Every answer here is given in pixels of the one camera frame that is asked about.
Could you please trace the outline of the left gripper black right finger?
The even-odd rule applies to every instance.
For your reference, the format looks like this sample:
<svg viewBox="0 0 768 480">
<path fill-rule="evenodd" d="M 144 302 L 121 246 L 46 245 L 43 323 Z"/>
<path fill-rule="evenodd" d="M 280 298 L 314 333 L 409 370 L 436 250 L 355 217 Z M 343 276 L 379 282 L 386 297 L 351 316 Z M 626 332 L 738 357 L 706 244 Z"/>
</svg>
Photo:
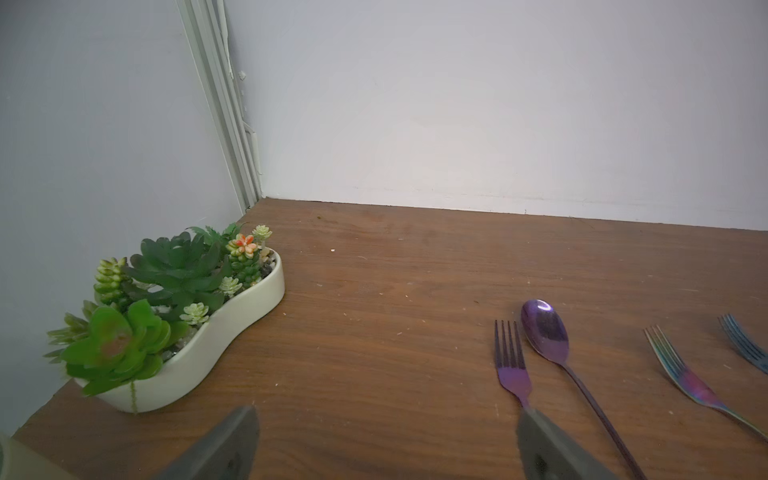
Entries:
<svg viewBox="0 0 768 480">
<path fill-rule="evenodd" d="M 524 408 L 517 440 L 527 479 L 591 480 L 618 477 L 546 415 Z"/>
</svg>

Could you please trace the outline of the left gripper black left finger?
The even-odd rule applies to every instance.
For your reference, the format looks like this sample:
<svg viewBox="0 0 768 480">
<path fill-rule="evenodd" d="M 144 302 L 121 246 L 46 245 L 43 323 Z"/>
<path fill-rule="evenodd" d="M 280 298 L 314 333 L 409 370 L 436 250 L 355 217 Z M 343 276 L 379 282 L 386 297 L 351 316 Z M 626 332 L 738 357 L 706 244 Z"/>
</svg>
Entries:
<svg viewBox="0 0 768 480">
<path fill-rule="evenodd" d="M 259 436 L 255 407 L 237 407 L 154 479 L 248 479 Z"/>
</svg>

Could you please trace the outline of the purple fork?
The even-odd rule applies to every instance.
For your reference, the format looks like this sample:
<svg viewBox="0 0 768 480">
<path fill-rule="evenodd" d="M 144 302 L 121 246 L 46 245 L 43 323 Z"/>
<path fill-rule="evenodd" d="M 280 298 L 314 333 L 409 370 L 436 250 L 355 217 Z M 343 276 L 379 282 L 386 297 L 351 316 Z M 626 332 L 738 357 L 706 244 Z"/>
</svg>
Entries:
<svg viewBox="0 0 768 480">
<path fill-rule="evenodd" d="M 532 383 L 515 321 L 494 322 L 494 363 L 500 385 L 517 398 L 524 410 L 529 410 Z"/>
</svg>

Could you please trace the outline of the purple spoon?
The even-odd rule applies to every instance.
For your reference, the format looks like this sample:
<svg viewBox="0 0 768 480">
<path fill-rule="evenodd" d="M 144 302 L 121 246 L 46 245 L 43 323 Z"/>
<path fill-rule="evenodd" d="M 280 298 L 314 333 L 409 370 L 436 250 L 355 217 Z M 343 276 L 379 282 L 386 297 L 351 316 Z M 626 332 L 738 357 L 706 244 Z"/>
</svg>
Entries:
<svg viewBox="0 0 768 480">
<path fill-rule="evenodd" d="M 569 337 L 564 323 L 556 310 L 544 300 L 531 299 L 523 304 L 520 319 L 526 337 L 534 350 L 548 361 L 560 366 L 574 381 L 626 461 L 632 475 L 636 479 L 646 479 L 647 476 L 635 460 L 608 416 L 602 410 L 586 385 L 567 365 Z"/>
</svg>

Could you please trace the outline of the rainbow iridescent fork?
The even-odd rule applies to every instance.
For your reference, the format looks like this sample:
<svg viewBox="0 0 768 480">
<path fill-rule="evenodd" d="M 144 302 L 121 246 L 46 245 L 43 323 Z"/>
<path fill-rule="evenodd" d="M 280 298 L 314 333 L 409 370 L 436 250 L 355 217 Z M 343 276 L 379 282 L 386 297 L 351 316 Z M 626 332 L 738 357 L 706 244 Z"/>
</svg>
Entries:
<svg viewBox="0 0 768 480">
<path fill-rule="evenodd" d="M 755 433 L 763 441 L 767 434 L 743 416 L 728 408 L 715 392 L 682 360 L 658 325 L 643 330 L 657 360 L 675 386 L 695 403 L 719 411 Z"/>
</svg>

